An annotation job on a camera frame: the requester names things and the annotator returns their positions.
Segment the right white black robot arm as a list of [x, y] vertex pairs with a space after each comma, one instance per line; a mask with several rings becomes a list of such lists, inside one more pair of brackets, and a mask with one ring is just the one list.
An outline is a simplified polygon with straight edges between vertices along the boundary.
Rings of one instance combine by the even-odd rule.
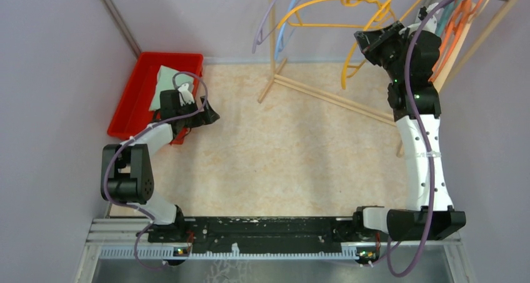
[[408, 175], [403, 209], [358, 207], [352, 233], [360, 241], [376, 231], [394, 241], [449, 237], [466, 224], [463, 211], [454, 208], [444, 179], [439, 147], [441, 104], [431, 82], [441, 38], [427, 30], [412, 32], [399, 21], [375, 31], [354, 33], [363, 56], [382, 67], [391, 82], [387, 101], [401, 136]]

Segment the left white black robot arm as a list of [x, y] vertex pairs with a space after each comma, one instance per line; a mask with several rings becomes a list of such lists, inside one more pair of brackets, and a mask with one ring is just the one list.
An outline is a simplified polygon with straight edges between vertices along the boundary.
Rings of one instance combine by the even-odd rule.
[[207, 94], [199, 102], [192, 93], [177, 90], [159, 97], [157, 117], [145, 129], [120, 144], [104, 146], [100, 191], [105, 201], [144, 214], [151, 242], [178, 242], [186, 238], [188, 226], [182, 209], [156, 192], [151, 159], [183, 130], [213, 124], [220, 116]]

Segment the lilac plastic hanger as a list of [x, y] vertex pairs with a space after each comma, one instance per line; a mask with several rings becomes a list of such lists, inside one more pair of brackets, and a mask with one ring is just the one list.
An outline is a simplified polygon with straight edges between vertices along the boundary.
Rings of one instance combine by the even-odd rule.
[[[294, 9], [297, 5], [302, 4], [304, 0], [290, 0], [287, 8], [288, 11], [291, 9]], [[269, 0], [269, 3], [267, 5], [267, 8], [262, 15], [259, 25], [254, 33], [254, 37], [252, 40], [252, 46], [251, 46], [251, 53], [255, 54], [258, 46], [260, 46], [263, 42], [267, 41], [269, 37], [276, 31], [276, 26], [278, 25], [278, 22], [274, 21], [272, 26], [269, 26], [268, 31], [265, 31], [265, 25], [267, 21], [270, 21], [275, 14], [273, 13], [273, 10], [276, 7], [276, 3], [278, 0]], [[285, 25], [281, 25], [279, 29], [279, 33], [277, 34], [277, 37], [279, 38], [279, 41], [276, 41], [274, 46], [274, 57], [277, 58], [277, 53], [280, 53], [283, 51], [283, 49], [286, 47], [286, 44], [288, 43], [290, 37], [284, 37], [284, 31], [285, 31]]]

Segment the beige plastic hanger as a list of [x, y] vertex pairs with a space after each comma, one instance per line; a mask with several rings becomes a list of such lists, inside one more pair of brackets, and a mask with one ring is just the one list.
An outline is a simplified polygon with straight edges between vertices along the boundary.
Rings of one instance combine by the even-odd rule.
[[443, 88], [444, 83], [446, 82], [447, 78], [449, 77], [449, 73], [451, 72], [453, 65], [456, 62], [456, 58], [459, 55], [459, 52], [463, 46], [463, 43], [468, 35], [468, 32], [470, 31], [471, 25], [473, 24], [473, 21], [483, 12], [485, 6], [489, 3], [490, 0], [477, 0], [477, 2], [474, 2], [476, 5], [476, 11], [471, 15], [469, 21], [465, 25], [462, 36], [460, 40], [456, 44], [455, 50], [452, 52], [451, 57], [449, 58], [448, 62], [446, 63], [444, 69], [440, 73], [440, 75], [437, 77], [437, 79], [432, 82], [434, 84], [435, 89], [437, 92], [441, 92], [441, 89]]

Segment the teal plastic hanger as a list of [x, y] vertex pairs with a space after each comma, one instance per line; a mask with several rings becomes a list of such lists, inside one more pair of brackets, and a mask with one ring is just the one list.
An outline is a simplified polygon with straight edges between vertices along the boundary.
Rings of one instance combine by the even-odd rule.
[[441, 15], [441, 18], [438, 21], [437, 28], [435, 31], [435, 34], [439, 37], [442, 36], [442, 33], [444, 32], [444, 28], [447, 26], [454, 10], [458, 7], [458, 5], [462, 2], [462, 0], [455, 0], [452, 3], [448, 4]]

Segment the orange plastic hanger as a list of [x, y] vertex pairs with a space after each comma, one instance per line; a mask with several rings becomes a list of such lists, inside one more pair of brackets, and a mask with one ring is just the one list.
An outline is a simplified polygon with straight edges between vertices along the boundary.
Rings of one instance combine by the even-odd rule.
[[439, 20], [436, 34], [442, 43], [440, 58], [433, 68], [431, 81], [439, 91], [453, 68], [463, 42], [474, 19], [484, 10], [490, 0], [455, 0], [444, 9]]
[[463, 29], [468, 23], [471, 15], [476, 11], [476, 5], [473, 0], [462, 0], [458, 7], [454, 10], [447, 26], [444, 28], [442, 33], [442, 44], [440, 47], [440, 58], [433, 68], [433, 75], [431, 81], [434, 82], [446, 63], [448, 62], [451, 54], [456, 48], [456, 44], [460, 40]]

